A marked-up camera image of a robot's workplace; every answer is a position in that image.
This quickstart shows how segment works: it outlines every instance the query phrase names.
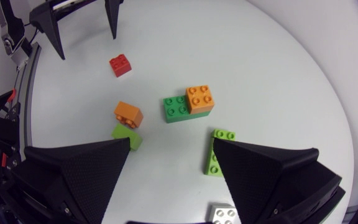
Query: orange lego brick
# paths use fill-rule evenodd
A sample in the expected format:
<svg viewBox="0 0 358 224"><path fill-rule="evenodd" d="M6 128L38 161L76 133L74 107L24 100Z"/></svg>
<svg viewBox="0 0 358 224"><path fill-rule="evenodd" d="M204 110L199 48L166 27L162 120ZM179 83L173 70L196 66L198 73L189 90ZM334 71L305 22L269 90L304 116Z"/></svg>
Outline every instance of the orange lego brick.
<svg viewBox="0 0 358 224"><path fill-rule="evenodd" d="M187 88L186 98L190 114L211 111L215 105L208 85Z"/></svg>
<svg viewBox="0 0 358 224"><path fill-rule="evenodd" d="M131 128L138 128L143 120L143 114L139 108L122 101L118 102L114 114L121 124L128 124Z"/></svg>

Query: stacked lego bricks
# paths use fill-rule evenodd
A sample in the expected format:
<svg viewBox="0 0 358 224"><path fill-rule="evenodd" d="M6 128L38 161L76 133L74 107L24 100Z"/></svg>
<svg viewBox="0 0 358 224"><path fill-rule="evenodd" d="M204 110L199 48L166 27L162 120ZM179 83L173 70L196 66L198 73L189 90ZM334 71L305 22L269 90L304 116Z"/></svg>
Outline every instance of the stacked lego bricks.
<svg viewBox="0 0 358 224"><path fill-rule="evenodd" d="M163 99L167 123L208 116L214 107L214 100L208 85L186 89L185 95Z"/></svg>
<svg viewBox="0 0 358 224"><path fill-rule="evenodd" d="M112 131L111 136L114 139L129 138L131 142L131 150L136 151L143 139L132 129L140 126L143 120L142 112L136 106L120 101L114 110L114 114L120 124L117 124Z"/></svg>

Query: green lego brick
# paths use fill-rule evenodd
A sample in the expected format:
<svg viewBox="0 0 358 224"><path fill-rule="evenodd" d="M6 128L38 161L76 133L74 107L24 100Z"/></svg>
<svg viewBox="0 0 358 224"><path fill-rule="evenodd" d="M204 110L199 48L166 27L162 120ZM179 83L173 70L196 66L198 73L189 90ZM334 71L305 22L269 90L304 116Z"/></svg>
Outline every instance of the green lego brick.
<svg viewBox="0 0 358 224"><path fill-rule="evenodd" d="M232 140L234 141L236 138L236 134L234 132L215 129L211 133L211 143L209 145L209 154L207 158L207 163L205 167L205 175L212 175L216 177L223 177L223 173L221 167L219 166L218 160L216 159L214 153L214 138L225 139L225 140Z"/></svg>
<svg viewBox="0 0 358 224"><path fill-rule="evenodd" d="M190 114L186 96L174 96L163 99L165 120L167 123L185 121L188 119L208 116L210 111L198 114Z"/></svg>
<svg viewBox="0 0 358 224"><path fill-rule="evenodd" d="M114 128L114 130L112 131L111 136L114 139L129 138L131 142L131 150L133 151L137 150L143 141L143 139L138 134L136 134L133 130L119 123L117 124L116 128Z"/></svg>

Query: white lego brick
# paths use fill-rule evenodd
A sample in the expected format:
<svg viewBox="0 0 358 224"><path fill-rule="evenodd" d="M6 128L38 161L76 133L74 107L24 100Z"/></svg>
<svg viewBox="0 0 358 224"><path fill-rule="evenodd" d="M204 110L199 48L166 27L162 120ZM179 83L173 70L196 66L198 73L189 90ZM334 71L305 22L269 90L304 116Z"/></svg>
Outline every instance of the white lego brick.
<svg viewBox="0 0 358 224"><path fill-rule="evenodd" d="M209 221L214 224L234 224L237 209L230 205L212 205Z"/></svg>

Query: lego brick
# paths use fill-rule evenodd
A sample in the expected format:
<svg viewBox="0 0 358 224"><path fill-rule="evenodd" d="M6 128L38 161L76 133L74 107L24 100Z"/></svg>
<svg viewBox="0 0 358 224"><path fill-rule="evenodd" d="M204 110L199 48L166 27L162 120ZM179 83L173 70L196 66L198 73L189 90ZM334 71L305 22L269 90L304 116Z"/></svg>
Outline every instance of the lego brick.
<svg viewBox="0 0 358 224"><path fill-rule="evenodd" d="M185 121L188 119L208 116L210 111L198 114L190 114L186 96L174 96L163 99L165 120L167 123Z"/></svg>
<svg viewBox="0 0 358 224"><path fill-rule="evenodd" d="M211 111L215 105L208 85L187 88L186 99L190 114Z"/></svg>
<svg viewBox="0 0 358 224"><path fill-rule="evenodd" d="M209 221L214 224L233 224L237 209L230 205L212 205Z"/></svg>
<svg viewBox="0 0 358 224"><path fill-rule="evenodd" d="M130 63L124 54L120 54L110 60L110 66L117 77L132 70Z"/></svg>
<svg viewBox="0 0 358 224"><path fill-rule="evenodd" d="M219 166L218 160L216 159L216 156L215 156L215 153L213 150L214 138L234 141L236 138L236 134L234 132L220 130L220 129L215 129L211 133L211 143L209 145L209 154L208 154L204 174L212 175L212 176L216 176L216 177L223 177L221 167Z"/></svg>
<svg viewBox="0 0 358 224"><path fill-rule="evenodd" d="M131 128L138 128L143 120L143 114L139 108L122 101L118 102L114 114L121 124L127 124Z"/></svg>
<svg viewBox="0 0 358 224"><path fill-rule="evenodd" d="M112 131L111 136L114 139L129 138L131 142L131 150L133 151L136 151L143 141L143 139L137 133L122 124L117 124L117 126Z"/></svg>

